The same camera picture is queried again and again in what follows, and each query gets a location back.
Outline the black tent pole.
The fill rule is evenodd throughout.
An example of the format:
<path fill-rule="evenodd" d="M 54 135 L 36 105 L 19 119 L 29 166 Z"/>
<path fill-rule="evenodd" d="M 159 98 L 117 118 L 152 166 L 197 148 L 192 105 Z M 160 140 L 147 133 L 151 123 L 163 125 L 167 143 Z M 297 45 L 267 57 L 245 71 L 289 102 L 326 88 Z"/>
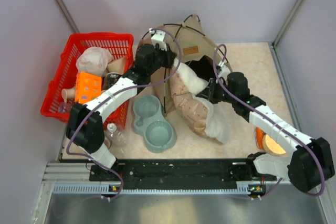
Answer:
<path fill-rule="evenodd" d="M 180 28 L 180 25 L 177 25 L 175 28 L 173 25 L 164 24 L 157 26 L 159 29 L 164 29 L 171 33 L 175 39 L 173 39 L 170 35 L 166 35 L 164 38 L 164 41 L 167 43 L 169 48 L 177 54 L 176 59 L 179 59 L 180 55 L 182 54 L 182 47 L 180 43 L 177 41 L 177 29 Z M 146 32 L 143 37 L 140 39 L 140 42 L 138 43 L 138 47 L 140 47 L 142 44 L 151 44 L 151 35 L 149 32 Z M 172 73 L 173 70 L 167 69 L 167 68 L 160 68 L 157 70 L 153 75 L 151 75 L 151 82 L 157 83 L 164 78 L 167 78 L 170 73 Z M 155 95 L 159 98 L 164 114 L 167 115 L 170 112 L 175 110 L 175 105 L 173 102 L 173 99 L 171 97 L 170 92 L 170 81 L 166 80 L 164 83 L 161 83 L 159 85 L 156 85 L 153 87 Z"/>
<path fill-rule="evenodd" d="M 177 30 L 177 38 L 183 49 L 184 60 L 200 60 L 207 56 L 216 65 L 224 62 L 232 72 L 232 67 L 226 59 L 226 46 L 217 46 L 204 32 L 198 15 L 187 16 Z"/>

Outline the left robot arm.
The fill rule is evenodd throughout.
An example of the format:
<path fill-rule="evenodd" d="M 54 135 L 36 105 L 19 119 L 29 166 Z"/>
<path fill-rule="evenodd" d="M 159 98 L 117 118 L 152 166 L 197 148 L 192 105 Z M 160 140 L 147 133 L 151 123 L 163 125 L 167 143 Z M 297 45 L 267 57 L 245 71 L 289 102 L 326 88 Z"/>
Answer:
<path fill-rule="evenodd" d="M 174 61 L 182 60 L 182 52 L 173 53 L 152 44 L 141 45 L 135 54 L 133 66 L 129 68 L 107 91 L 97 98 L 72 106 L 66 128 L 71 143 L 82 148 L 84 156 L 101 167 L 107 180 L 119 174 L 116 157 L 104 144 L 104 122 L 120 105 L 138 95 L 144 88 L 154 84 L 150 77 L 161 67 L 172 68 Z"/>

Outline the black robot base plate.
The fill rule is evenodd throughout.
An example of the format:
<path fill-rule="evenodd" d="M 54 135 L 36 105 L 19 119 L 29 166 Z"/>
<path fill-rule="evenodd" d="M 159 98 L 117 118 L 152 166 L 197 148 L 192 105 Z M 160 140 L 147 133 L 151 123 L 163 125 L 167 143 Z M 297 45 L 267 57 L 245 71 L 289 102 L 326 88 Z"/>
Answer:
<path fill-rule="evenodd" d="M 124 189 L 235 189 L 238 182 L 276 181 L 257 173 L 247 158 L 119 159 L 111 173 L 91 167 L 91 182 L 124 181 Z"/>

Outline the beige fabric pet tent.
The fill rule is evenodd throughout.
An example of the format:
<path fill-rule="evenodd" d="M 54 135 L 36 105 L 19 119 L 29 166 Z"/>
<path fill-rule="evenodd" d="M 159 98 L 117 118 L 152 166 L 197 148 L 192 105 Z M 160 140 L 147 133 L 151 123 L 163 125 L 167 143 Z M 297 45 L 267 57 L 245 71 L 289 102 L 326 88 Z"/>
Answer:
<path fill-rule="evenodd" d="M 192 60 L 200 60 L 203 56 L 208 56 L 210 61 L 212 61 L 216 44 L 205 35 L 201 20 L 197 14 L 191 14 L 179 23 L 165 23 L 161 26 L 156 26 L 155 28 L 163 28 L 174 35 L 182 50 L 182 63 Z M 176 58 L 178 59 L 179 50 L 171 36 L 166 35 L 165 42 L 170 46 L 170 49 L 177 54 Z M 142 37 L 138 47 L 142 44 L 151 44 L 149 35 L 144 35 Z M 157 83 L 163 80 L 168 77 L 172 71 L 173 70 L 171 69 L 160 68 L 151 75 L 151 82 Z M 163 106 L 165 115 L 175 110 L 170 88 L 173 77 L 165 83 L 153 87 L 155 95 L 159 98 Z"/>

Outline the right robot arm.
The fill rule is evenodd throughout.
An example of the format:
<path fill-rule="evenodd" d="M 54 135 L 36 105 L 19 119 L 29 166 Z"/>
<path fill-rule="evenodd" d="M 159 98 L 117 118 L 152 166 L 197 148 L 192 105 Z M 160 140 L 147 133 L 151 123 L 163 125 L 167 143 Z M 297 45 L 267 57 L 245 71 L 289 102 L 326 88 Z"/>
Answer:
<path fill-rule="evenodd" d="M 288 180 L 299 191 L 308 193 L 335 175 L 330 144 L 324 138 L 308 136 L 281 119 L 265 101 L 250 93 L 247 78 L 241 72 L 230 73 L 227 80 L 211 78 L 197 94 L 216 104 L 226 102 L 235 113 L 261 129 L 284 150 L 283 156 L 260 153 L 245 166 L 245 174 L 252 180 L 263 174 Z"/>

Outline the white fluffy cushion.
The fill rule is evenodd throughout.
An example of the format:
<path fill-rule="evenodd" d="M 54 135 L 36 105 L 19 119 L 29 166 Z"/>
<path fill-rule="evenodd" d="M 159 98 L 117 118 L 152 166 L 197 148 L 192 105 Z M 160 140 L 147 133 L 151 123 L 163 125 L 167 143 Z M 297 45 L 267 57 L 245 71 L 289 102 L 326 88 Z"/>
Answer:
<path fill-rule="evenodd" d="M 170 92 L 179 115 L 189 129 L 199 137 L 225 144 L 228 126 L 225 109 L 196 95 L 205 90 L 208 82 L 198 77 L 185 63 L 174 60 L 170 77 Z"/>

